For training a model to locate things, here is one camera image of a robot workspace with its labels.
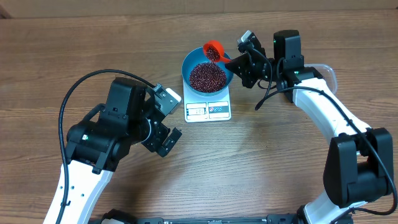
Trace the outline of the orange scoop with blue handle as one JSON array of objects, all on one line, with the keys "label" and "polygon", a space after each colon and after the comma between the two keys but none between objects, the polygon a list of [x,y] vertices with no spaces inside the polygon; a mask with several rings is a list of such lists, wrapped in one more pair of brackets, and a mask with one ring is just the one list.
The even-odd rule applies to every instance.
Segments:
[{"label": "orange scoop with blue handle", "polygon": [[222,44],[217,40],[209,40],[203,45],[203,53],[206,58],[211,62],[218,63],[229,63],[231,60],[225,57],[225,52]]}]

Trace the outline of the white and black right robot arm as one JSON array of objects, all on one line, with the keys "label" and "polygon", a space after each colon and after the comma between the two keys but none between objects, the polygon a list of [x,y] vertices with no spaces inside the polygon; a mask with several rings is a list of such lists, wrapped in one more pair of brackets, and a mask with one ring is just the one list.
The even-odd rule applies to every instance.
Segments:
[{"label": "white and black right robot arm", "polygon": [[238,40],[239,57],[226,64],[243,86],[267,81],[265,98],[282,93],[304,111],[325,137],[328,155],[323,192],[296,214],[268,215],[268,223],[351,223],[353,214],[381,197],[397,197],[393,142],[385,128],[374,129],[358,119],[333,94],[326,81],[331,69],[304,62],[297,30],[274,34],[274,55],[266,56],[256,35]]}]

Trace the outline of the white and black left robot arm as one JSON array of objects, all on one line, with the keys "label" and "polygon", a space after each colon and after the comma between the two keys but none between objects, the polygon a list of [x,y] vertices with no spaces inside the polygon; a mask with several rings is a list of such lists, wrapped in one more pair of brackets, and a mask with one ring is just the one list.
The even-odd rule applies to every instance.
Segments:
[{"label": "white and black left robot arm", "polygon": [[88,223],[119,161],[141,143],[165,157],[181,137],[162,120],[181,104],[181,97],[161,84],[117,77],[106,103],[95,106],[67,133],[66,163],[45,223]]}]

